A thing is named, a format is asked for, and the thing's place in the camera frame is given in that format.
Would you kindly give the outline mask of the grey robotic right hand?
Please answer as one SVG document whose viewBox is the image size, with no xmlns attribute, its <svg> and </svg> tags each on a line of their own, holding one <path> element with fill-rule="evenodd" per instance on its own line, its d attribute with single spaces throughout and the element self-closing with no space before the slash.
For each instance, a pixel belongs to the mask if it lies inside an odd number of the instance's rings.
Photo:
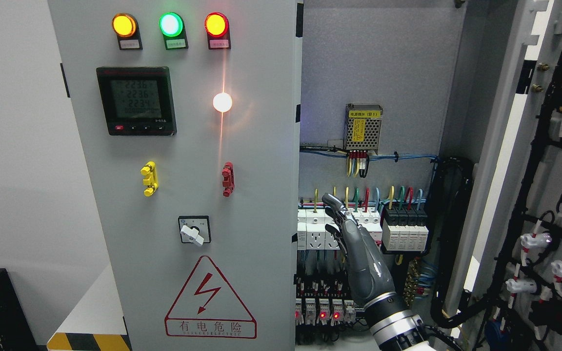
<svg viewBox="0 0 562 351">
<path fill-rule="evenodd" d="M 322 195 L 325 212 L 335 222 L 326 230 L 334 235 L 346 255 L 346 271 L 354 302 L 368 309 L 382 301 L 399 301 L 392 275 L 368 230 L 353 217 L 339 198 L 330 193 Z"/>
</svg>

